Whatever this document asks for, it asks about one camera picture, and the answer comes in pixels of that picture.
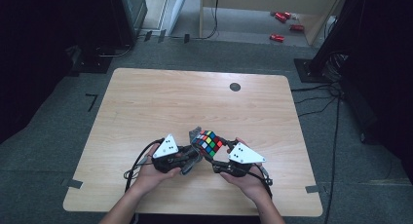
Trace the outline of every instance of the black tape mark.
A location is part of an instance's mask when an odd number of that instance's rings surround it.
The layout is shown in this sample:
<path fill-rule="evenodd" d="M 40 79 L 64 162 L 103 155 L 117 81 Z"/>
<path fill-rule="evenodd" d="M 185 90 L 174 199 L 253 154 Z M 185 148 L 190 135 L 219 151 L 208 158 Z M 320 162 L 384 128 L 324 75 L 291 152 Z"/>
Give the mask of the black tape mark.
<path fill-rule="evenodd" d="M 64 178 L 63 181 L 61 181 L 60 185 L 63 187 L 72 187 L 72 188 L 81 189 L 83 182 L 74 180 L 71 178 Z"/>
<path fill-rule="evenodd" d="M 145 35 L 145 42 L 149 41 L 151 39 L 151 36 L 152 36 L 152 31 L 148 31 Z"/>
<path fill-rule="evenodd" d="M 317 193 L 317 192 L 319 192 L 319 186 L 317 186 L 317 185 L 307 186 L 306 191 L 307 191 L 307 193 Z"/>
<path fill-rule="evenodd" d="M 183 43 L 186 44 L 189 42 L 189 34 L 185 34 L 185 38 L 183 39 Z"/>
<path fill-rule="evenodd" d="M 159 35 L 159 38 L 158 38 L 158 43 L 164 42 L 164 38 L 165 38 L 166 33 L 167 33 L 166 29 L 161 31 L 161 35 Z"/>
<path fill-rule="evenodd" d="M 92 101 L 91 107 L 89 107 L 89 110 L 88 110 L 88 112 L 91 112 L 92 108 L 94 108 L 94 103 L 95 103 L 96 100 L 97 100 L 97 94 L 89 94 L 89 93 L 86 93 L 86 96 L 94 96 L 94 101 Z"/>

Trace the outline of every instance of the dark wall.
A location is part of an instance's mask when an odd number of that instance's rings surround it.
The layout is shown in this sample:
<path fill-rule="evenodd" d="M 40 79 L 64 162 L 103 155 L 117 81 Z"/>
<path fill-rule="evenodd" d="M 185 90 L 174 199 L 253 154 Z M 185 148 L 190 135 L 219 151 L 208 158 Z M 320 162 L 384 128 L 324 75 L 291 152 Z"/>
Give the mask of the dark wall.
<path fill-rule="evenodd" d="M 413 11 L 411 0 L 365 0 L 357 43 L 341 68 L 377 117 L 375 137 L 413 167 Z"/>
<path fill-rule="evenodd" d="M 51 0 L 0 0 L 0 143 L 24 128 L 72 62 Z"/>

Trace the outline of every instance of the wrist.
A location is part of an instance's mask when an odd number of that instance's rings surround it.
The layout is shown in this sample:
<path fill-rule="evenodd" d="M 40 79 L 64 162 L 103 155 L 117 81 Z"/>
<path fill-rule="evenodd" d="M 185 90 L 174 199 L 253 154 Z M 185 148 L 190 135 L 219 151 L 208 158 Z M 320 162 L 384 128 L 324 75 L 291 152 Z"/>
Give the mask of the wrist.
<path fill-rule="evenodd" d="M 249 197 L 256 205 L 262 202 L 271 202 L 271 197 L 268 194 L 268 192 L 262 188 L 262 189 L 258 189 L 257 191 L 255 191 L 253 193 L 253 195 L 251 195 Z"/>
<path fill-rule="evenodd" d="M 146 196 L 146 194 L 148 194 L 148 192 L 142 189 L 142 186 L 139 186 L 137 181 L 133 183 L 133 185 L 128 190 L 128 192 L 131 193 L 131 196 L 133 196 L 134 199 L 138 199 L 138 200 L 142 199 L 144 196 Z"/>

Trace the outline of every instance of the rubik's cube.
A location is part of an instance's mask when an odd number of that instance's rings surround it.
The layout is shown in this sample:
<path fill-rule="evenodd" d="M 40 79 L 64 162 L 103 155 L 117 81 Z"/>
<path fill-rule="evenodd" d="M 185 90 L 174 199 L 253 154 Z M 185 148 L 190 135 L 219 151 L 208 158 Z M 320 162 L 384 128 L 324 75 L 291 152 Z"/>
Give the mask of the rubik's cube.
<path fill-rule="evenodd" d="M 192 140 L 193 144 L 198 144 L 213 157 L 221 148 L 222 142 L 213 131 L 201 131 L 197 137 Z"/>

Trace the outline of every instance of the gray carpet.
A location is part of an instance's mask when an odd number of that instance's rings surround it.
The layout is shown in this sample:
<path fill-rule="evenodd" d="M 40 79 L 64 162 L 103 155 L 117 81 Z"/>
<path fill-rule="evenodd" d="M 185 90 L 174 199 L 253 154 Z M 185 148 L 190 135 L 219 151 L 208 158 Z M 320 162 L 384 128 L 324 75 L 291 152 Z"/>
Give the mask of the gray carpet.
<path fill-rule="evenodd" d="M 125 56 L 115 57 L 107 74 L 65 77 L 30 124 L 0 145 L 0 223 L 96 223 L 103 213 L 67 212 L 62 203 L 81 157 L 99 104 L 117 67 L 284 75 L 292 89 L 302 84 L 294 58 L 317 50 L 284 45 L 157 38 L 140 39 Z M 98 94 L 93 101 L 86 93 Z M 293 93 L 294 100 L 327 96 L 328 91 Z M 328 99 L 296 105 L 297 113 L 321 110 Z M 322 223 L 330 191 L 337 102 L 322 113 L 300 117 L 319 195 L 321 217 L 286 217 L 287 223 Z M 412 223 L 413 189 L 399 159 L 381 145 L 363 145 L 352 112 L 340 102 L 336 175 L 328 223 Z"/>

